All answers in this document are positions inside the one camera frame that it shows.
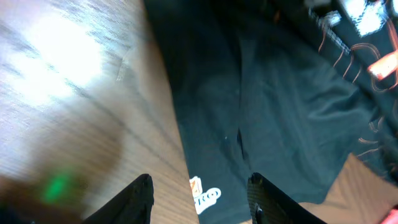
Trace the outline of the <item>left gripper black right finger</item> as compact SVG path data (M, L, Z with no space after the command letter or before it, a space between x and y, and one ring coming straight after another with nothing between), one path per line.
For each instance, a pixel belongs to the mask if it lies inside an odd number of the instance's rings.
M248 178L247 196L253 224L325 224L260 173Z

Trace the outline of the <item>black printed jersey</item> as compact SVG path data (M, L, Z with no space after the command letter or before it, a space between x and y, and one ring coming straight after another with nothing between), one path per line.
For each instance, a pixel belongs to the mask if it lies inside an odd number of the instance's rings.
M253 219L255 174L297 203L349 155L397 183L396 1L144 5L200 223Z

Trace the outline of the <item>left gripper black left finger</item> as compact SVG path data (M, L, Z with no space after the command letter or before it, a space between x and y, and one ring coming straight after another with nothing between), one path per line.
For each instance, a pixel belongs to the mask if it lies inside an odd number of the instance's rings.
M142 174L83 224L149 224L154 205L154 186L149 174Z

